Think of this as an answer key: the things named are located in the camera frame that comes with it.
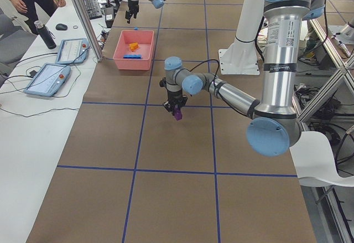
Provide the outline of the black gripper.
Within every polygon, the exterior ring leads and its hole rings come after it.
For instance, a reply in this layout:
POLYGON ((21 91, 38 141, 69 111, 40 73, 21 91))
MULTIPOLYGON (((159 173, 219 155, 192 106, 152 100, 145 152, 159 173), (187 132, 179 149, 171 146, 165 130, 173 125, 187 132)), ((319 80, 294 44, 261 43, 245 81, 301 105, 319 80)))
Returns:
POLYGON ((164 108, 168 112, 173 112, 173 109, 181 109, 187 103, 188 97, 183 94, 182 90, 179 91, 167 91, 168 101, 163 103, 164 108))
POLYGON ((128 10, 126 11, 127 23, 131 23, 131 18, 136 19, 139 12, 139 1, 128 1, 128 10))

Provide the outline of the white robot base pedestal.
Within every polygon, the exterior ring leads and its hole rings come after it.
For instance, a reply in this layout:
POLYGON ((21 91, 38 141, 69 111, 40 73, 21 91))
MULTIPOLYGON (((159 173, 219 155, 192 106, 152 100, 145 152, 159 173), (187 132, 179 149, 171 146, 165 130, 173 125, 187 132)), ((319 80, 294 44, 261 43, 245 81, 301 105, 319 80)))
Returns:
POLYGON ((259 75, 256 40, 263 18, 264 0, 244 0, 234 42, 220 49, 222 75, 259 75))

